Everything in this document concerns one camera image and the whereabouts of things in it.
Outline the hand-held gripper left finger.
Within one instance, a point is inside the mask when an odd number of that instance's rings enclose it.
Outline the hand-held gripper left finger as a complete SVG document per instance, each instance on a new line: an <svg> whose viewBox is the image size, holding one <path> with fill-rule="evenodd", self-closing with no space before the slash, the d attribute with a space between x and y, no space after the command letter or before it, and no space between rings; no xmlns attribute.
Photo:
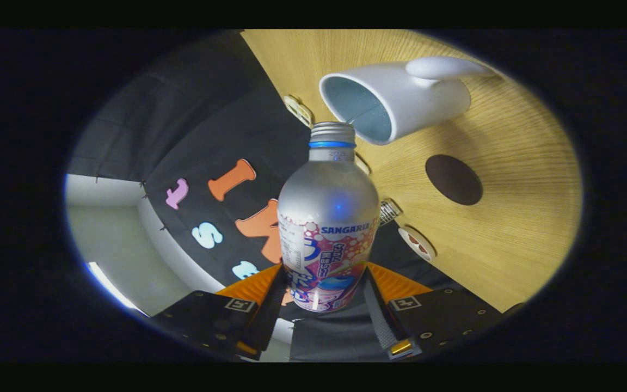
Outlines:
<svg viewBox="0 0 627 392"><path fill-rule="evenodd" d="M152 316L152 325L217 359L260 359L287 288L282 264L216 293L195 290Z"/></svg>

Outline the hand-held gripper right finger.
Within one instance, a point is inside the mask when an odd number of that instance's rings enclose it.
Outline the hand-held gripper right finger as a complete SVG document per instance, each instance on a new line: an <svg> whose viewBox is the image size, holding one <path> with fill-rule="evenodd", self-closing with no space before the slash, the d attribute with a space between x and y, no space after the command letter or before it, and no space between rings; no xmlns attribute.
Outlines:
<svg viewBox="0 0 627 392"><path fill-rule="evenodd" d="M364 271L362 292L378 342L392 362L443 354L510 315L468 290L432 290L371 262Z"/></svg>

